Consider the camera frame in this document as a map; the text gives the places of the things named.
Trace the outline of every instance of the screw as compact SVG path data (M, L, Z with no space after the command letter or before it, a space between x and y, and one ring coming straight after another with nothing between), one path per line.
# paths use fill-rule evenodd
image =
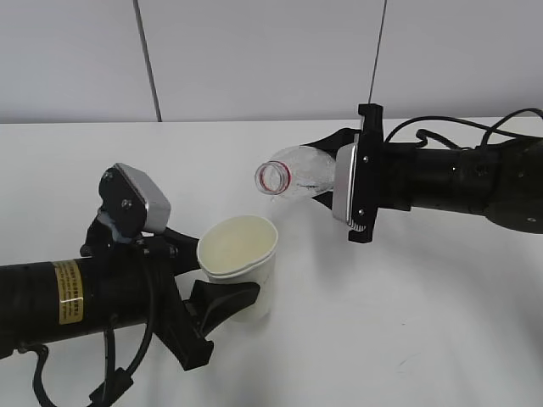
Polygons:
M113 173L111 171L105 171L104 174L102 175L102 179L104 181L111 181L113 180Z
M128 210L132 207L132 201L130 199L123 199L122 202L120 203L120 206L124 210Z

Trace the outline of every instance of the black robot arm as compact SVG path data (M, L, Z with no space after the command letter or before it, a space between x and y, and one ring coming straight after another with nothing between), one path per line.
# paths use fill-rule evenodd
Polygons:
M543 116L538 109L523 111ZM497 125L503 120L487 127L450 118L486 129L481 145L460 148L446 137L426 130L417 132L420 142L389 142L391 137L386 142L383 108L376 104L361 105L359 113L363 117L361 131L342 129L308 144L336 158L333 192L315 200L350 226L349 240L371 242L379 208L420 207L482 215L508 229L543 233L540 138L500 131ZM514 138L488 144L492 132ZM449 149L425 148L428 138Z
M51 343L93 332L106 338L106 377L89 396L112 405L132 384L155 334L184 370L207 365L213 343L205 337L250 306L253 282L196 281L182 299L175 276L199 268L198 239L169 229L170 203L143 172L108 169L99 187L103 203L81 247L81 259L0 267L0 359L14 350L36 352L32 386L42 407L54 407L42 384ZM115 369L114 329L145 323L142 344L126 369Z

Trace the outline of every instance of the cup rim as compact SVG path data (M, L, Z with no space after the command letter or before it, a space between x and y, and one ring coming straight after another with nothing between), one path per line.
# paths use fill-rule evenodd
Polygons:
M226 273L214 273L212 271L209 271L207 269L207 267L205 266L204 262L202 261L201 257L200 257L200 249L201 249L201 242L204 240L205 236L207 234L209 234L211 231L213 231L213 229L215 229L216 227L222 225L224 222L227 222L229 220L235 220L235 219L241 219L241 218L258 218L260 220L263 220L265 221L269 226L271 226L272 230L275 232L275 239L273 241L273 244L271 245L271 249L268 250L267 252L265 252L262 256L260 256L258 259L254 260L254 261L251 261L249 263L247 263L246 265L244 265L243 267L238 267L237 269L234 269L234 270L230 270L230 271L227 271ZM277 228L275 227L275 225L267 218L265 218L264 216L259 216L259 215L239 215L239 216L233 216L231 218L227 218L215 225L213 225L211 228L209 228L203 235L202 237L198 240L198 245L196 247L196 257L198 259L198 263L200 264L200 267L202 268L202 271L208 275L208 276L211 276L217 280L220 280L220 279L229 279L229 278L234 278L234 277L237 277L237 276L242 276L243 274L247 274L247 273L250 273L251 271L253 271L254 269L256 269L257 267L265 264L265 262L267 262L270 257L275 254L276 250L277 250L277 242L279 240L279 231L277 230Z

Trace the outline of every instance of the bottle neck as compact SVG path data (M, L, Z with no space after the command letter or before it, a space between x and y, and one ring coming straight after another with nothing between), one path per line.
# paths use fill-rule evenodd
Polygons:
M255 173L256 187L266 195L279 195L285 192L291 180L288 166L280 161L268 161L258 167Z

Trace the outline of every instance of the cable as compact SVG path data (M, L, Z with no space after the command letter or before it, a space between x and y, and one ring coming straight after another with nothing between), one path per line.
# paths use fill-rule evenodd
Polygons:
M398 131L400 131L404 127L406 127L408 125L412 125L413 123L417 123L419 121L427 121L427 120L450 121L452 123L458 123L459 125L469 125L470 127L476 127L478 129L486 130L486 131L492 128L492 127L489 127L487 125L481 125L480 123L476 123L474 121L464 120L464 119L457 119L455 117L449 117L449 116L421 116L421 117L415 117L413 119L409 119L407 121L404 121L400 125L396 126L389 133L389 135L387 136L387 138L385 139L384 142L390 142L390 140L392 140L392 138L398 133ZM495 130L493 130L492 132L497 133L497 134L501 134L503 136L509 136L509 137L528 137L528 136L526 136L524 134L513 133L511 131L503 131L503 130L499 130L497 128Z
M149 291L149 309L148 309L148 318L147 323L145 324L145 332L143 333L143 340L139 346L139 349L134 356L132 362L126 368L126 372L129 376L132 376L136 369L140 366L143 361L143 357L147 353L149 345L151 344L151 338L153 337L154 324L156 321L156 295L154 288L153 276L151 276L151 271L148 269L145 258L142 258L142 267L145 274L145 278L148 284Z
M109 407L109 401L111 400L111 393L114 387L115 377L115 331L113 324L109 323L104 330L104 352L105 352L105 378L104 378L104 392L102 393L103 407Z
M109 407L109 397L111 393L112 381L115 374L115 333L113 327L108 324L104 329L104 347L105 347L105 378L104 392L102 399L98 404L91 403L88 407ZM25 351L35 352L37 355L36 370L32 379L32 389L36 395L41 407L57 407L48 397L43 386L43 367L48 360L49 348L42 344L31 345L25 348Z
M426 130L426 129L420 129L417 131L417 134L415 135L416 138L420 140L420 142L417 143L417 148L424 148L428 146L428 139L435 140L436 142L440 142L445 147L450 148L451 150L461 150L462 147L460 147L455 142L452 142L445 136L441 136L438 133L434 133L433 131Z
M541 110L541 109L537 109L537 108L526 108L526 109L517 110L516 112L512 112L512 113L508 114L506 117L504 117L503 119L498 120L492 127L489 127L489 128L484 132L483 138L481 138L481 144L480 144L480 146L481 146L481 147L484 147L484 146L488 145L489 139L490 139L490 136L492 136L492 133L500 133L500 132L498 131L498 127L500 127L501 125L503 125L504 123L506 123L507 121L509 121L510 119L512 119L513 117L518 116L518 115L521 114L521 113L526 113L526 112L530 112L530 113L536 114L536 115L538 115L538 116L543 120L543 110Z

